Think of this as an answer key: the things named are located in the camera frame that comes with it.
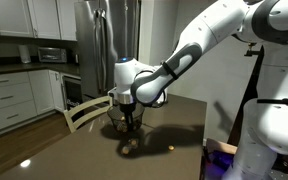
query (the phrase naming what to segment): paper towel roll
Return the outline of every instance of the paper towel roll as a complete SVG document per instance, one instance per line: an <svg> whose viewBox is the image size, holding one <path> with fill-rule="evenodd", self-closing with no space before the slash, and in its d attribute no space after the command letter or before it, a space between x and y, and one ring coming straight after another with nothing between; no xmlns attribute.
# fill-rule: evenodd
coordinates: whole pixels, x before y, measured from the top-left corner
<svg viewBox="0 0 288 180"><path fill-rule="evenodd" d="M22 63L30 63L31 62L31 56L30 56L30 53L28 51L27 46L26 45L19 45L18 50L20 52Z"/></svg>

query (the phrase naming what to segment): chair back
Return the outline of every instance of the chair back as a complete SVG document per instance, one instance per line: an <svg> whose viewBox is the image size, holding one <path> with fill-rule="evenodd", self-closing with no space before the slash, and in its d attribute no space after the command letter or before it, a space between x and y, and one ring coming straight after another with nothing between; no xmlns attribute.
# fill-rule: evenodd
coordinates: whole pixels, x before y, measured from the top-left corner
<svg viewBox="0 0 288 180"><path fill-rule="evenodd" d="M73 122L72 117L75 114L77 114L77 113L79 113L81 111L84 111L85 109L87 109L87 108L89 108L91 106L96 107L96 105L102 104L102 103L105 103L105 102L108 102L107 106L96 108L95 110L86 113L85 115L83 115L82 117L78 118L76 121ZM93 99L93 100L84 102L84 103L82 103L82 104L70 109L69 111L65 110L64 111L64 116L65 116L67 125L70 128L71 133L75 132L76 129L78 127L80 127L84 122L86 122L88 120L91 120L95 116L98 116L98 115L100 115L102 113L107 112L107 110L110 107L112 107L112 105L113 105L112 97L104 96L104 97L100 97L100 98L97 98L97 99Z"/></svg>

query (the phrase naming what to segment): dining table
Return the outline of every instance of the dining table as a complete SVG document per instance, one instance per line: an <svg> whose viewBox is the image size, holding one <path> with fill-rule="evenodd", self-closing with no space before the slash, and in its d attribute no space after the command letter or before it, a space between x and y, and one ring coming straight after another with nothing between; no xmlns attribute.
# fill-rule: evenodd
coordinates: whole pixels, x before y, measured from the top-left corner
<svg viewBox="0 0 288 180"><path fill-rule="evenodd" d="M199 179L207 103L172 94L167 100L160 108L145 108L142 125L133 132L117 132L104 113L0 180ZM125 153L133 140L136 147Z"/></svg>

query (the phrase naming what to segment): drawer handle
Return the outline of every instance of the drawer handle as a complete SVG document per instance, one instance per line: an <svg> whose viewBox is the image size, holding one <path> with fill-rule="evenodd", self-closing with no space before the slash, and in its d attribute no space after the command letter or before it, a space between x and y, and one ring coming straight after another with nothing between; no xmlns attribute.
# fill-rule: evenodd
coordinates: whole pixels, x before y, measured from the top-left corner
<svg viewBox="0 0 288 180"><path fill-rule="evenodd" d="M10 98L12 98L12 97L14 97L14 96L5 96L5 97L1 97L0 99L1 99L1 100L4 100L4 99L10 99Z"/></svg>
<svg viewBox="0 0 288 180"><path fill-rule="evenodd" d="M3 82L9 82L10 80L0 80L0 83L3 83Z"/></svg>
<svg viewBox="0 0 288 180"><path fill-rule="evenodd" d="M16 117L16 116L18 116L18 114L14 114L14 115L12 115L12 116L9 116L9 117L7 117L6 119L12 119L12 118L14 118L14 117Z"/></svg>

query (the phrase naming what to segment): upper cabinet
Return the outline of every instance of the upper cabinet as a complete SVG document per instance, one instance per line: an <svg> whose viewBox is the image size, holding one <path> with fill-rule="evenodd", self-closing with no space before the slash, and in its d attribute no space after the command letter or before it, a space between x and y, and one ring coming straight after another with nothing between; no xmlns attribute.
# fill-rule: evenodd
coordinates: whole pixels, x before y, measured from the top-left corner
<svg viewBox="0 0 288 180"><path fill-rule="evenodd" d="M56 0L28 0L34 36L61 39Z"/></svg>
<svg viewBox="0 0 288 180"><path fill-rule="evenodd" d="M78 2L78 0L57 0L58 17L63 40L76 41L75 2Z"/></svg>
<svg viewBox="0 0 288 180"><path fill-rule="evenodd" d="M0 35L33 37L26 0L0 0Z"/></svg>

